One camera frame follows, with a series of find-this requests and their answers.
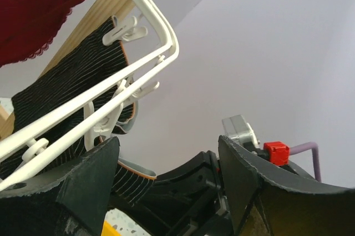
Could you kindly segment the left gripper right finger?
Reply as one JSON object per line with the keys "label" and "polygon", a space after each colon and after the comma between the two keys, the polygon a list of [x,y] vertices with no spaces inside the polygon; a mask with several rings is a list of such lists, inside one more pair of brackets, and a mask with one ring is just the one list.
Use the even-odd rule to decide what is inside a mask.
{"label": "left gripper right finger", "polygon": [[224,135],[218,150],[235,235],[354,235],[354,189],[293,174]]}

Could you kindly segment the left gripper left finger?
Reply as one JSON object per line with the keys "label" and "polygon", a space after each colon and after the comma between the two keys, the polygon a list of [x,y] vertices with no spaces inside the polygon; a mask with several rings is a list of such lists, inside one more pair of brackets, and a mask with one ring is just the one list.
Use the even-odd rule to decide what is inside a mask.
{"label": "left gripper left finger", "polygon": [[101,235],[119,148],[107,139],[1,191],[1,235]]}

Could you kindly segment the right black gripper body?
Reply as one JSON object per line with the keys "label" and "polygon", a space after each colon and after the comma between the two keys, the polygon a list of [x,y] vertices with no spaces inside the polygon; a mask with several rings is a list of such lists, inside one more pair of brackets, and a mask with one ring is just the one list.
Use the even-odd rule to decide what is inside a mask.
{"label": "right black gripper body", "polygon": [[151,235],[235,235],[220,161],[212,151],[159,175],[139,199],[114,189],[110,207]]}

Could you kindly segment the black striped underwear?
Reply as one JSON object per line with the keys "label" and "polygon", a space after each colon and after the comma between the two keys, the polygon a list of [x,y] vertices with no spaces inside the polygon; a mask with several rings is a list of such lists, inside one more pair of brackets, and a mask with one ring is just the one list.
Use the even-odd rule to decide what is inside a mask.
{"label": "black striped underwear", "polygon": [[[13,133],[128,66],[128,59],[120,41],[115,41],[109,46],[102,43],[102,37],[117,24],[118,20],[115,16],[108,18],[73,51],[62,58],[55,67],[12,97],[15,116]],[[137,102],[123,108],[113,134],[127,134],[135,122],[137,113]],[[43,136],[49,144],[52,144],[82,121],[83,108],[44,133]],[[22,148],[1,162],[1,179],[8,177],[20,166],[24,152]],[[42,173],[78,158],[85,152],[82,136],[46,166]],[[139,199],[154,183],[156,177],[143,177],[142,173],[134,173],[132,169],[128,169],[130,166],[123,165],[123,163],[126,162],[119,163],[116,168],[111,193],[114,189],[118,189],[124,195]]]}

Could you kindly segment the white plastic clip hanger frame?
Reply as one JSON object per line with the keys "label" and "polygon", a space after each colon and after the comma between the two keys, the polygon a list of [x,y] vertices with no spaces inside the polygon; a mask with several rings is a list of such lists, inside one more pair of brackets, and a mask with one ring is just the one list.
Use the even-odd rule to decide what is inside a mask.
{"label": "white plastic clip hanger frame", "polygon": [[91,150],[96,137],[110,137],[124,108],[157,89],[154,77],[178,57],[178,40],[152,0],[132,1],[160,47],[128,63],[123,43],[145,36],[146,28],[135,17],[110,17],[13,96],[14,130],[1,141],[1,190]]}

